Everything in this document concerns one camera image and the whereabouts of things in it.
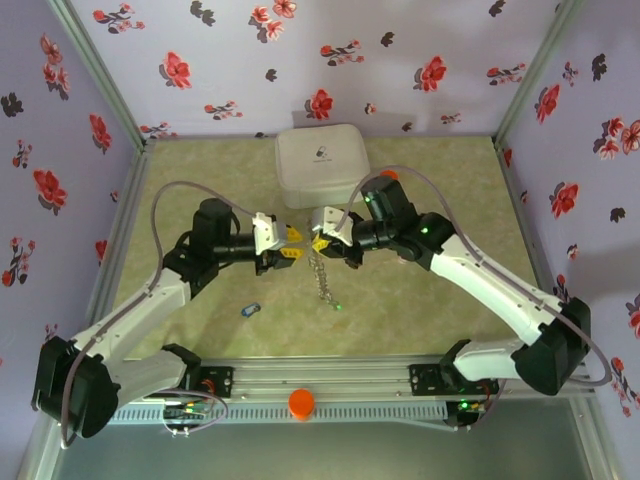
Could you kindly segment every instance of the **white box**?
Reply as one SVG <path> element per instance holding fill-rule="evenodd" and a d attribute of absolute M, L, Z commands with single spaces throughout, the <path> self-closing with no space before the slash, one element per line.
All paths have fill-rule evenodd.
<path fill-rule="evenodd" d="M 371 172 L 360 131 L 353 125 L 294 128 L 276 137 L 276 169 L 284 203 L 313 208 L 347 203 Z"/>

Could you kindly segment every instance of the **orange bottle cap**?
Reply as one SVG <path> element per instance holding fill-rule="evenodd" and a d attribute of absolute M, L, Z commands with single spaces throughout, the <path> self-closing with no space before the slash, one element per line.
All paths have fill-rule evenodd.
<path fill-rule="evenodd" d="M 311 417 L 316 402 L 313 394 L 303 388 L 296 390 L 289 396 L 289 411 L 295 418 L 304 422 Z"/>
<path fill-rule="evenodd" d="M 396 172 L 394 172 L 393 170 L 385 170 L 384 172 L 381 172 L 380 175 L 385 175 L 387 177 L 391 177 L 394 180 L 398 179 L 398 174 Z"/>

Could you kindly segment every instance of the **wallpaper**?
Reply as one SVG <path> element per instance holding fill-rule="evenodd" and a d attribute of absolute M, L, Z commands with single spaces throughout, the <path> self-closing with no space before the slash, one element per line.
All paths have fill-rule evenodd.
<path fill-rule="evenodd" d="M 614 381 L 597 389 L 628 477 L 640 469 L 640 5 L 586 2 L 508 135 L 520 186 L 563 300 L 592 311 Z M 588 358 L 594 377 L 601 367 Z"/>
<path fill-rule="evenodd" d="M 558 0 L 70 0 L 145 138 L 493 134 Z"/>
<path fill-rule="evenodd" d="M 41 345 L 85 312 L 133 147 L 40 0 L 8 0 L 0 28 L 0 477 L 35 422 Z"/>

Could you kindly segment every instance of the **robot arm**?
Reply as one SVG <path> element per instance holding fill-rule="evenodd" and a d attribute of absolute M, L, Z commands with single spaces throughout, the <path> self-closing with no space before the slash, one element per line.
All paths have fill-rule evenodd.
<path fill-rule="evenodd" d="M 231 233 L 232 222 L 237 234 Z M 253 232 L 239 232 L 231 207 L 207 199 L 193 218 L 193 228 L 180 237 L 163 259 L 158 281 L 150 278 L 115 311 L 70 341 L 54 337 L 43 345 L 32 406 L 60 421 L 62 394 L 72 363 L 92 339 L 74 377 L 69 428 L 84 438 L 98 433 L 121 406 L 160 390 L 196 388 L 200 359 L 179 345 L 166 345 L 151 357 L 125 361 L 133 348 L 175 310 L 198 295 L 220 270 L 236 262 L 252 262 L 256 275 L 286 268 L 302 251 L 281 248 L 300 238 L 291 227 L 262 213 Z M 116 319 L 101 336 L 99 330 Z"/>
<path fill-rule="evenodd" d="M 589 335 L 587 305 L 577 298 L 561 303 L 468 242 L 477 253 L 472 255 L 448 219 L 434 212 L 418 214 L 400 183 L 390 177 L 370 180 L 361 193 L 372 220 L 350 213 L 337 229 L 341 210 L 316 210 L 314 249 L 330 258 L 343 258 L 352 268 L 362 265 L 366 251 L 393 250 L 403 259 L 460 286 L 511 327 L 517 335 L 512 340 L 456 343 L 442 361 L 448 382 L 514 378 L 541 393 L 558 393 L 589 349 L 544 307 L 561 312 Z M 532 302 L 523 292 L 533 293 L 538 302 Z"/>

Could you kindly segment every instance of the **metal chain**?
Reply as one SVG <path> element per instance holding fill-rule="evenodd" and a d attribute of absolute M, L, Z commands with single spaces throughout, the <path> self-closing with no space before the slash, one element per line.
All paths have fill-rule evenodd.
<path fill-rule="evenodd" d="M 333 294 L 327 283 L 327 272 L 324 269 L 324 261 L 322 256 L 313 249 L 314 232 L 312 230 L 311 220 L 307 221 L 307 230 L 309 232 L 309 266 L 313 270 L 313 275 L 318 285 L 318 297 L 324 300 L 334 310 L 342 310 L 342 305 L 333 298 Z"/>

